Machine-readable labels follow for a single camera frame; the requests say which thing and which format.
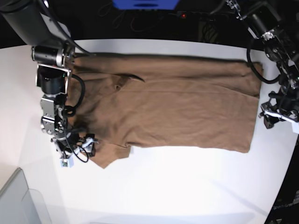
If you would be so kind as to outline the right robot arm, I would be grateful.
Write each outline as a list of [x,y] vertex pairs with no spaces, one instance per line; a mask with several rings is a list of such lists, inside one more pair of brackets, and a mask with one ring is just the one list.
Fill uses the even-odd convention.
[[74,117],[85,96],[85,83],[73,74],[76,49],[91,53],[76,44],[50,12],[45,0],[2,0],[0,13],[16,34],[31,46],[31,58],[37,62],[36,85],[43,97],[41,129],[52,136],[63,167],[70,167],[74,156],[95,156],[95,135],[74,128]]

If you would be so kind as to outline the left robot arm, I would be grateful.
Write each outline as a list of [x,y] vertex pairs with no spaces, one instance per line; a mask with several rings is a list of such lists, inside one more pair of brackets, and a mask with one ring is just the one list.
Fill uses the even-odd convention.
[[[256,77],[265,84],[279,83],[278,92],[270,92],[269,99],[275,100],[261,104],[259,117],[266,128],[273,128],[278,122],[287,121],[294,133],[299,132],[299,48],[281,28],[281,18],[276,10],[265,0],[242,4],[239,0],[227,0],[225,3],[234,11],[252,35],[247,46],[247,62]],[[268,80],[255,68],[250,52],[256,40],[263,43],[264,52],[278,68],[279,75]]]

